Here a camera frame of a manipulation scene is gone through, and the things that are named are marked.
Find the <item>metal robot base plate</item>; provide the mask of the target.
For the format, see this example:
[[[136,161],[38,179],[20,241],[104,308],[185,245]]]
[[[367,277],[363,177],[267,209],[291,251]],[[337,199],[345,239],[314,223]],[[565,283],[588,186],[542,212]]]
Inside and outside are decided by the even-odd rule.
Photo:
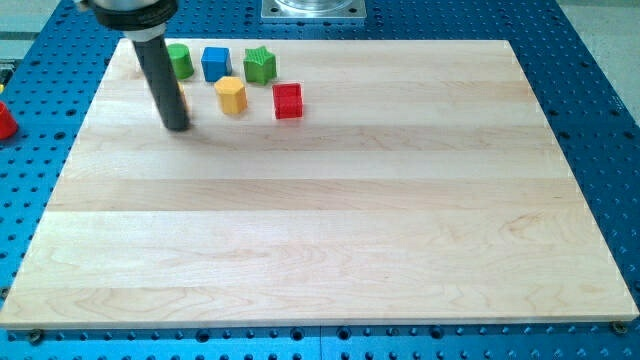
[[[364,19],[365,0],[262,0],[261,17],[271,20]]]

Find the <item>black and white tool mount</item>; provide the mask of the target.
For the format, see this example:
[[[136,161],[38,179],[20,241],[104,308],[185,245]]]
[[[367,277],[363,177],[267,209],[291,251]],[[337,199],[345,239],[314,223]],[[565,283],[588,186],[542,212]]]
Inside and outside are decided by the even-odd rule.
[[[177,0],[74,0],[79,10],[90,10],[99,24],[121,31],[129,40],[147,42],[166,31],[177,13]]]

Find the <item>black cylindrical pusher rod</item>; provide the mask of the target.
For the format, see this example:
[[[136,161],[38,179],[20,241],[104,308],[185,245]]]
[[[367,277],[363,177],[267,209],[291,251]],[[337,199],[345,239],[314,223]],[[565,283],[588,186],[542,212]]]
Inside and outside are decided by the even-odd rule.
[[[163,35],[133,42],[134,50],[164,127],[187,130],[190,118]]]

